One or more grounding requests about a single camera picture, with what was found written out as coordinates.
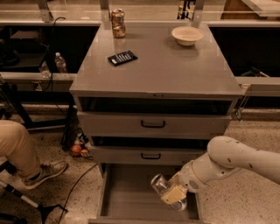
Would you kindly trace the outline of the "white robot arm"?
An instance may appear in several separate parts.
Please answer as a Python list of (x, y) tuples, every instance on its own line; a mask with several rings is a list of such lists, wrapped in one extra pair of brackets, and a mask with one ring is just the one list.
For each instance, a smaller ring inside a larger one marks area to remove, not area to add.
[(241, 169), (280, 184), (280, 154), (258, 150), (229, 136), (216, 136), (202, 156), (184, 164), (169, 181), (161, 200), (172, 205), (197, 193), (212, 180), (225, 179)]

